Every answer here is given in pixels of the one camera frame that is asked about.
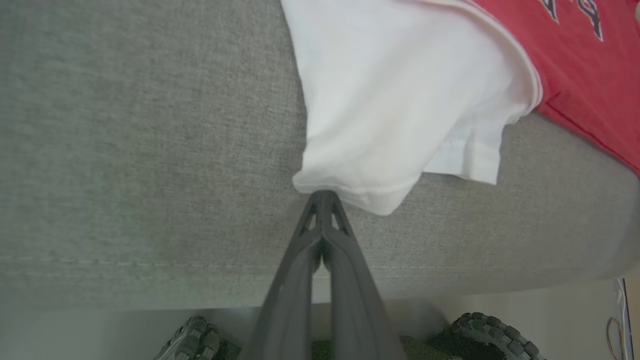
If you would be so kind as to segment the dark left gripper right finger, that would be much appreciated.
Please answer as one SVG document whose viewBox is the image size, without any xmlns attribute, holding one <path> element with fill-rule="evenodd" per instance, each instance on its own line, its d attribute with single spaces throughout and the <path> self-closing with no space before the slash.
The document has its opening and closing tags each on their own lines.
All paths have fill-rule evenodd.
<svg viewBox="0 0 640 360">
<path fill-rule="evenodd" d="M 324 192 L 335 360 L 407 360 L 338 195 Z"/>
</svg>

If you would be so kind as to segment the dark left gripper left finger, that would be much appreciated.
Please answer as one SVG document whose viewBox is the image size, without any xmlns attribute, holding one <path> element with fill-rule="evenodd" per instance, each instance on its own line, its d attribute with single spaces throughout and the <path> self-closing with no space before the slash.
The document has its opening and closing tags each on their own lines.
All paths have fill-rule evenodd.
<svg viewBox="0 0 640 360">
<path fill-rule="evenodd" d="M 250 360 L 312 360 L 313 275 L 327 257 L 329 192 L 311 194 L 250 338 Z"/>
</svg>

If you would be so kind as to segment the red Bulls basketball jersey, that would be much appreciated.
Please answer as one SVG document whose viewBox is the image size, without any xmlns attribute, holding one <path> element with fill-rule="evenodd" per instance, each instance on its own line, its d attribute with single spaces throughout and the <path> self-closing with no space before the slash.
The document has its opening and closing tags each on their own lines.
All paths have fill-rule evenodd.
<svg viewBox="0 0 640 360">
<path fill-rule="evenodd" d="M 536 111 L 640 177 L 640 0 L 280 0 L 306 107 L 292 183 L 390 215 L 423 173 L 495 185 Z"/>
</svg>

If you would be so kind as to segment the black knobby robot wheel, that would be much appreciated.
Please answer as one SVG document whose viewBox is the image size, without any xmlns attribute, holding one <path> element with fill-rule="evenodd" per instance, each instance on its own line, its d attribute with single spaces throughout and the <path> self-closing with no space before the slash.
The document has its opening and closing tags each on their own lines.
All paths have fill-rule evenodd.
<svg viewBox="0 0 640 360">
<path fill-rule="evenodd" d="M 467 312 L 452 322 L 451 330 L 476 342 L 496 346 L 506 360 L 547 360 L 533 342 L 498 317 Z"/>
<path fill-rule="evenodd" d="M 203 316 L 190 317 L 153 360 L 221 360 L 223 338 Z"/>
</svg>

